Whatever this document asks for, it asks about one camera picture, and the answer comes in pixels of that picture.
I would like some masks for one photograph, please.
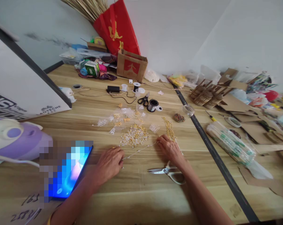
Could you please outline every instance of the black-handled scissors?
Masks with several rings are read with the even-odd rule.
[[[149,105],[149,101],[148,101],[148,97],[150,95],[150,92],[147,93],[147,95],[143,98],[140,98],[137,102],[139,104],[143,104],[144,106],[148,106]]]

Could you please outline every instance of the red paper bag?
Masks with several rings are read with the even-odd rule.
[[[117,56],[120,49],[140,55],[137,39],[125,3],[118,0],[97,18],[94,28],[111,54]]]

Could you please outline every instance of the power adapter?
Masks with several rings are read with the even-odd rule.
[[[117,86],[107,86],[107,90],[106,91],[108,93],[111,93],[111,92],[119,93],[120,92],[120,87],[117,87]]]

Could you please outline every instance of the straw bundle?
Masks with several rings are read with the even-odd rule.
[[[220,122],[211,123],[206,131],[238,163],[247,166],[254,160],[256,153]]]
[[[61,0],[77,10],[92,24],[108,9],[107,0]]]

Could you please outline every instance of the black cable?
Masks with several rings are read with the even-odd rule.
[[[111,97],[113,97],[113,98],[123,98],[123,99],[125,99],[125,101],[128,103],[128,104],[132,104],[132,103],[134,103],[134,101],[137,99],[137,97],[135,97],[135,96],[128,96],[128,92],[127,92],[127,97],[129,97],[129,98],[135,98],[134,100],[133,100],[133,102],[131,102],[131,103],[129,103],[129,102],[127,102],[127,100],[124,98],[124,97],[113,97],[111,94],[109,94]]]

